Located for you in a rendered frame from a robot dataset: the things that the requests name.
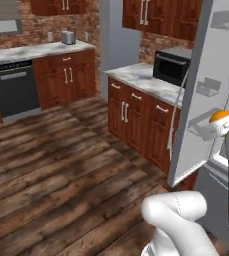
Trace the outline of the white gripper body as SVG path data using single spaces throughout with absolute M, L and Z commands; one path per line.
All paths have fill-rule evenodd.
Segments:
M 229 116 L 210 123 L 203 129 L 203 139 L 209 141 L 217 137 L 223 137 L 229 131 Z

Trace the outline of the black dishwasher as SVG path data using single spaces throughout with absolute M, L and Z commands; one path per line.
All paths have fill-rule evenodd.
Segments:
M 31 60 L 0 65 L 0 114 L 3 119 L 40 108 Z

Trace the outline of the grey extractor hood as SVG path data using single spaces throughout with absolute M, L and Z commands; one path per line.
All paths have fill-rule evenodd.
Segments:
M 18 0 L 0 0 L 0 35 L 22 32 Z

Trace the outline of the grey fridge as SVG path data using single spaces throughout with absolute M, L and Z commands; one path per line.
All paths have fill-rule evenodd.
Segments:
M 229 134 L 223 141 L 226 156 L 212 153 L 212 142 L 197 153 L 200 167 L 195 188 L 207 201 L 207 213 L 203 225 L 217 238 L 229 245 Z

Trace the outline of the brown wall cupboards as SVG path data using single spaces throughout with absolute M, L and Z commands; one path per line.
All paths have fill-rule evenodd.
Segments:
M 172 38 L 193 41 L 202 0 L 123 0 L 122 25 Z
M 85 0 L 30 0 L 31 11 L 38 16 L 84 14 Z

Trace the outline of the silver toaster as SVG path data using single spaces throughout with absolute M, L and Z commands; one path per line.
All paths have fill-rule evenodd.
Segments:
M 72 31 L 63 31 L 61 33 L 61 41 L 67 45 L 73 45 L 76 43 L 75 34 Z

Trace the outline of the black microwave oven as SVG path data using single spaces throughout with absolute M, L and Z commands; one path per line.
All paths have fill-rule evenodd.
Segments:
M 190 66 L 192 50 L 184 47 L 173 47 L 155 52 L 153 77 L 181 86 Z

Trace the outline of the grey fridge door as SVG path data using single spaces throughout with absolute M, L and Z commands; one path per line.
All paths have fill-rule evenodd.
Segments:
M 197 153 L 207 142 L 217 151 L 221 137 L 205 141 L 211 115 L 229 110 L 229 0 L 203 0 L 176 133 L 168 184 L 179 184 L 203 162 Z

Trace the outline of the orange fruit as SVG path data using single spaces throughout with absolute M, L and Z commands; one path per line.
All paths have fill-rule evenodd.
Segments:
M 218 110 L 217 112 L 214 112 L 211 117 L 210 117 L 210 120 L 209 122 L 210 123 L 213 123 L 213 122 L 216 122 L 226 116 L 229 116 L 229 111 L 227 110 Z

